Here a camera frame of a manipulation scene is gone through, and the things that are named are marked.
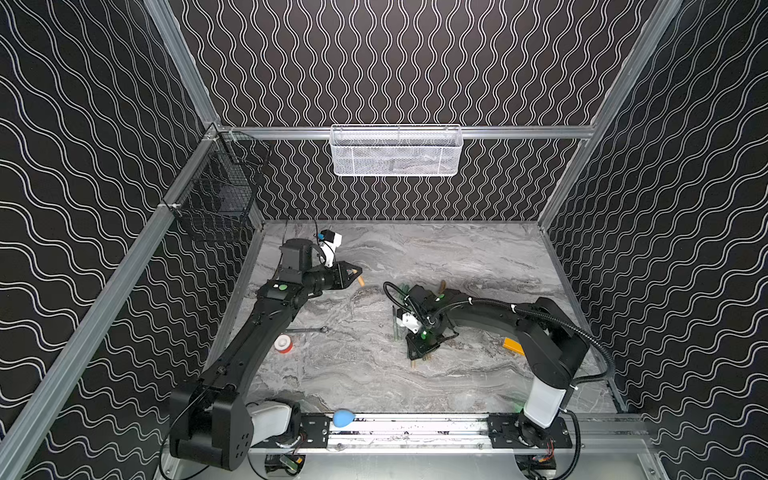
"mounting plate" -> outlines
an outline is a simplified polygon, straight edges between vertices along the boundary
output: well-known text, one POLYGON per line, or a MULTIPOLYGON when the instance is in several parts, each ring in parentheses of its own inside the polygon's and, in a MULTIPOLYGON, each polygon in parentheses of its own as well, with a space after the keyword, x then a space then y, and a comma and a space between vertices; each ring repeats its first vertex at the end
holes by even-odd
MULTIPOLYGON (((497 414, 488 415, 488 436, 491 437, 491 447, 494 449, 529 449, 530 445, 526 445, 518 440, 519 431, 515 423, 518 421, 520 415, 513 414, 497 414)), ((552 425, 544 432, 552 439, 552 443, 556 449, 570 449, 573 447, 571 436, 568 432, 568 427, 565 425, 565 419, 557 417, 552 422, 552 425)), ((536 447, 545 449, 547 448, 547 442, 542 441, 536 447)))

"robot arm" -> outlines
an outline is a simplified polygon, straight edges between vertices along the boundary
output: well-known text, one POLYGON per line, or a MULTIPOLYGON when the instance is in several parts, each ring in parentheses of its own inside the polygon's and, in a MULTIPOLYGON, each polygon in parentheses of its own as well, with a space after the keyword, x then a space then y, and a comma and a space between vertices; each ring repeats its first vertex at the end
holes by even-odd
POLYGON ((268 402, 259 406, 259 415, 253 415, 261 422, 257 434, 266 437, 254 441, 253 412, 243 399, 273 342, 306 301, 324 290, 347 288, 362 269, 343 261, 313 266, 313 251, 318 248, 306 239, 288 240, 280 249, 276 275, 259 288, 256 305, 232 343, 200 378, 180 384, 171 393, 172 456, 234 470, 254 442, 275 435, 276 430, 286 440, 297 438, 298 412, 268 402))
POLYGON ((442 334, 453 326, 488 330, 520 343, 534 374, 523 408, 523 415, 530 421, 524 427, 529 431, 521 432, 521 437, 530 437, 535 443, 534 437, 542 435, 541 430, 547 429, 568 403, 573 392, 571 381, 589 350, 576 325, 554 301, 543 297, 535 303, 520 303, 514 310, 508 303, 473 303, 469 295, 458 290, 446 289, 436 296, 419 285, 411 288, 407 297, 412 312, 400 308, 396 315, 398 323, 407 324, 411 330, 406 336, 410 359, 421 358, 452 338, 442 334), (456 303, 460 304, 456 308, 444 307, 456 303), (542 322, 536 313, 553 316, 560 323, 542 322))

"wire mesh basket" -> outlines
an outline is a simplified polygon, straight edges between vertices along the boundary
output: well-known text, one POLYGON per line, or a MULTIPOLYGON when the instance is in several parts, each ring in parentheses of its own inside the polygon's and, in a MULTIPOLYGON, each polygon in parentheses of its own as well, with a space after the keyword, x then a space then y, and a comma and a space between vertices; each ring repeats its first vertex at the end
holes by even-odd
POLYGON ((458 125, 333 125, 333 172, 361 177, 451 177, 462 155, 458 125))
POLYGON ((181 198, 172 211, 193 240, 247 241, 253 190, 231 154, 218 148, 209 152, 181 198))

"white wire basket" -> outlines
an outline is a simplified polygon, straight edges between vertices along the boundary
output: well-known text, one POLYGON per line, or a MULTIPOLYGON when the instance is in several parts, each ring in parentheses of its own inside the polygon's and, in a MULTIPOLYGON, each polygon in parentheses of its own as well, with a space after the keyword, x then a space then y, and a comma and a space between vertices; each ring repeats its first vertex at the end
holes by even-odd
POLYGON ((333 125, 333 172, 342 177, 451 177, 462 129, 454 124, 333 125))

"wrench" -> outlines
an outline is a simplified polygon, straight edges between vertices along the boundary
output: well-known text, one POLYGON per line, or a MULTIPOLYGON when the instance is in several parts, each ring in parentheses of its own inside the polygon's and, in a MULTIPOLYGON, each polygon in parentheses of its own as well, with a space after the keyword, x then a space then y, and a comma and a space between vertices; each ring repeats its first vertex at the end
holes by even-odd
POLYGON ((321 326, 320 328, 316 328, 316 329, 286 329, 286 333, 310 333, 310 332, 328 333, 328 327, 321 326))

